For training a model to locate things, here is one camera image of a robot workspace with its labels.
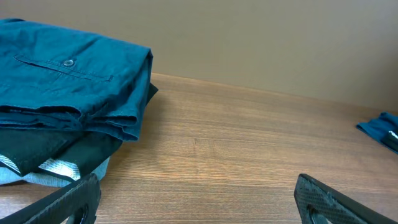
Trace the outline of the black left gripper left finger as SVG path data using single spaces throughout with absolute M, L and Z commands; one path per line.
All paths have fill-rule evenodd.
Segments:
M 100 199 L 100 181 L 89 174 L 2 218 L 1 224 L 94 224 Z

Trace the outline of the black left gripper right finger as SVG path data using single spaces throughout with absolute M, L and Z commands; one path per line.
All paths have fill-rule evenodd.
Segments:
M 298 176 L 294 199 L 302 224 L 397 224 L 307 174 Z

